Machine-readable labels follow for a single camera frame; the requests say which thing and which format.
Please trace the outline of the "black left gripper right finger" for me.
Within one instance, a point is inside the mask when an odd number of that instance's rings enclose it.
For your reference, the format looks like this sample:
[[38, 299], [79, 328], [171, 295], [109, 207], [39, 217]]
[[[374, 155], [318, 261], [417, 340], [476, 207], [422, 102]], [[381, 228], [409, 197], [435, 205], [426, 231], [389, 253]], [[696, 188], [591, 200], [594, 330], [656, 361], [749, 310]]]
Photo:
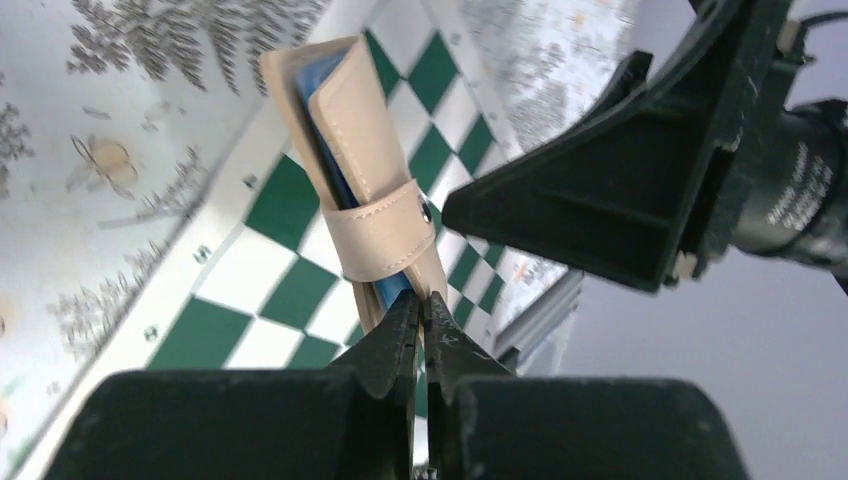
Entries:
[[481, 479], [485, 467], [471, 456], [479, 419], [476, 396], [463, 381], [513, 373], [459, 327], [438, 292], [422, 301], [422, 327], [429, 465], [440, 479]]

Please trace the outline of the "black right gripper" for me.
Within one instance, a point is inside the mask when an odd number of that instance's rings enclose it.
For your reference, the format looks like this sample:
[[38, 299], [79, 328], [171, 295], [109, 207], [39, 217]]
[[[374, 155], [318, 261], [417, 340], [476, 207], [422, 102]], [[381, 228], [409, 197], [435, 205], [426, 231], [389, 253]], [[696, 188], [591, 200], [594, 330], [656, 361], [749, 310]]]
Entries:
[[[655, 81], [451, 193], [445, 225], [645, 292], [697, 281], [752, 242], [743, 215], [764, 189], [805, 28], [792, 1], [691, 6], [696, 18]], [[694, 38], [706, 34], [718, 38], [697, 59]], [[725, 136], [704, 137], [696, 99], [712, 87]]]

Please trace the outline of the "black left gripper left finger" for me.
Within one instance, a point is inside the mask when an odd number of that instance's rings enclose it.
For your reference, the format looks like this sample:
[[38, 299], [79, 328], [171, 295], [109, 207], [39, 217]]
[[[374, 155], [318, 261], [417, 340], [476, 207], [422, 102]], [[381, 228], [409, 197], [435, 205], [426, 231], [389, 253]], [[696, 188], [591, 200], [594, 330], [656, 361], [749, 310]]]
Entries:
[[337, 477], [409, 479], [420, 299], [402, 291], [380, 323], [330, 370], [345, 381]]

